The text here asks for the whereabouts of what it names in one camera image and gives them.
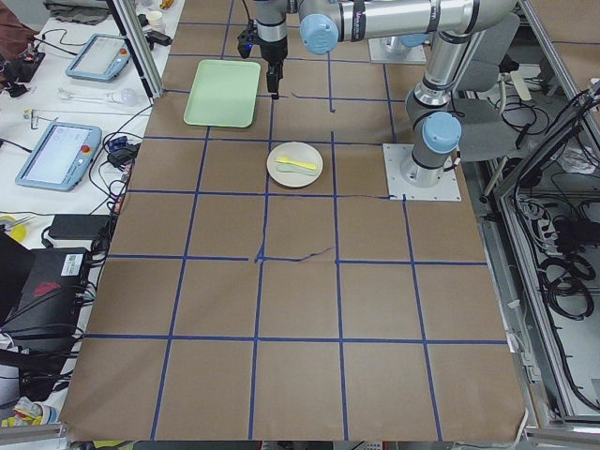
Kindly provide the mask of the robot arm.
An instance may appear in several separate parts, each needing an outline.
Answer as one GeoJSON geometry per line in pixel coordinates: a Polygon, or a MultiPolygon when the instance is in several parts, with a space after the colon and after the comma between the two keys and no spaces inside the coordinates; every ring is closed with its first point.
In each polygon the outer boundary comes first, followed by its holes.
{"type": "Polygon", "coordinates": [[[461,139],[461,125],[448,104],[472,37],[500,23],[514,6],[512,1],[486,0],[257,1],[250,30],[268,64],[268,91],[274,97],[288,55],[290,14],[298,15],[303,44],[315,54],[329,53],[345,41],[431,35],[423,77],[405,102],[414,146],[399,166],[408,183],[430,188],[461,139]]]}

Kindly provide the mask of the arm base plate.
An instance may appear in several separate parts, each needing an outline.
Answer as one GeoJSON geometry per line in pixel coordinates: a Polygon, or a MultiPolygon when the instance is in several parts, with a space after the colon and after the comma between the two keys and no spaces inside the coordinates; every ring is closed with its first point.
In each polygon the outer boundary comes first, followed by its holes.
{"type": "Polygon", "coordinates": [[[370,60],[381,64],[424,65],[429,34],[377,37],[368,40],[370,60]]]}
{"type": "Polygon", "coordinates": [[[412,144],[382,146],[388,196],[398,201],[460,202],[456,168],[450,157],[438,169],[425,169],[413,160],[412,144]]]}

